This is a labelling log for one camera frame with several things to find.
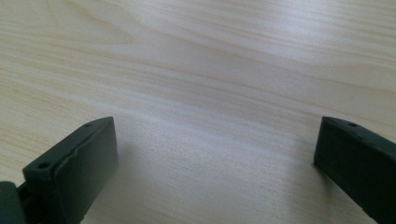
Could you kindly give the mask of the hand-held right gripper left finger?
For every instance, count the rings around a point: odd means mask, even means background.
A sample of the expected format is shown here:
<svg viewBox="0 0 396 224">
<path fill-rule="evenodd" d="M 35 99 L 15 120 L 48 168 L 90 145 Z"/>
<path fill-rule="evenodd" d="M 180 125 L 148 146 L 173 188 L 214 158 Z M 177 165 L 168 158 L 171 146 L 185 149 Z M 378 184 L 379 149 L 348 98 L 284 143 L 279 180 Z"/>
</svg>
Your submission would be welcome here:
<svg viewBox="0 0 396 224">
<path fill-rule="evenodd" d="M 118 167 L 114 119 L 88 122 L 23 168 L 32 224 L 79 224 Z"/>
</svg>

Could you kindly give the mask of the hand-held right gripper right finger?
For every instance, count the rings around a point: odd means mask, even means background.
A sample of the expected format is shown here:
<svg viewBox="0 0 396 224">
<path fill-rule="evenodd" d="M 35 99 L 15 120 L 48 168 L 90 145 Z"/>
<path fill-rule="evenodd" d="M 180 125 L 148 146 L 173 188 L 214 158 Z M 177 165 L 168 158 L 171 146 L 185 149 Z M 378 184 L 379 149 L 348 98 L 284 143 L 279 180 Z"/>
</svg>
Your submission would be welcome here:
<svg viewBox="0 0 396 224">
<path fill-rule="evenodd" d="M 356 123 L 324 117 L 314 164 L 378 224 L 396 224 L 396 143 Z"/>
</svg>

